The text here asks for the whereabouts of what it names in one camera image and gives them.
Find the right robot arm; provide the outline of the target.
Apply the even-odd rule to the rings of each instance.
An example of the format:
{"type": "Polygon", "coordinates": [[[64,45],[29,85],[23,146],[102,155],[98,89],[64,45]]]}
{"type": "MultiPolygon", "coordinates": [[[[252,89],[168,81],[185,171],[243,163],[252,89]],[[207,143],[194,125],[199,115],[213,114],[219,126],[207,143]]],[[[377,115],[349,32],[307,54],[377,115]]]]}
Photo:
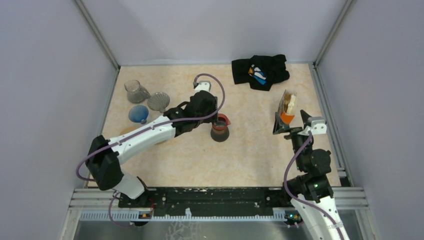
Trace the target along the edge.
{"type": "Polygon", "coordinates": [[[323,117],[300,111],[302,127],[290,127],[275,113],[273,134],[285,134],[292,143],[294,156],[283,175],[281,199],[294,206],[303,224],[315,240],[348,240],[350,237],[336,207],[334,191],[327,174],[331,170],[331,152],[314,149],[314,137],[327,133],[323,117]]]}

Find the clear ribbed glass dripper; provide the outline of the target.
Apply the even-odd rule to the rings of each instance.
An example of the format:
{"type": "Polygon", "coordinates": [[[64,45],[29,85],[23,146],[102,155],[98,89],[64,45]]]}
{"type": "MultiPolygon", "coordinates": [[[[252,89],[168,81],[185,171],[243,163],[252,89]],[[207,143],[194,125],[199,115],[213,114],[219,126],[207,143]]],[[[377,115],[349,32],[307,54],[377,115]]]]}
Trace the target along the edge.
{"type": "Polygon", "coordinates": [[[147,101],[147,106],[152,111],[164,113],[170,104],[170,96],[165,92],[153,93],[147,101]]]}

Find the orange coffee filter pack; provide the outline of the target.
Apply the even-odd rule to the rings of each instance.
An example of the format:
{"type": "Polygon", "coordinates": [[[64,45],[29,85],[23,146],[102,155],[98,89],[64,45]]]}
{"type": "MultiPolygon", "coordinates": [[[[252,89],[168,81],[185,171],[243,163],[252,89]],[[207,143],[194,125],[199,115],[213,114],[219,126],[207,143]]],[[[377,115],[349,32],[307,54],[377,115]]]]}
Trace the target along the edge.
{"type": "Polygon", "coordinates": [[[297,94],[286,89],[279,102],[276,119],[282,124],[289,125],[295,117],[296,103],[297,94]]]}

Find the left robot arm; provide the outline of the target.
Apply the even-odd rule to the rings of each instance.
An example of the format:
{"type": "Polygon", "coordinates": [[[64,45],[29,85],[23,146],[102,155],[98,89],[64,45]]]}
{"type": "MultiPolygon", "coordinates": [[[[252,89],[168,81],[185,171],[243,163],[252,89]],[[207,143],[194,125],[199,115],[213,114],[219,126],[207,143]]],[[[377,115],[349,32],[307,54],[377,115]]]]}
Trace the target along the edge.
{"type": "Polygon", "coordinates": [[[138,129],[110,139],[96,137],[84,163],[99,190],[115,190],[136,206],[144,207],[149,203],[150,193],[139,177],[124,173],[121,166],[158,143],[189,133],[203,123],[216,122],[217,115],[217,97],[200,90],[189,101],[170,108],[138,129]]]}

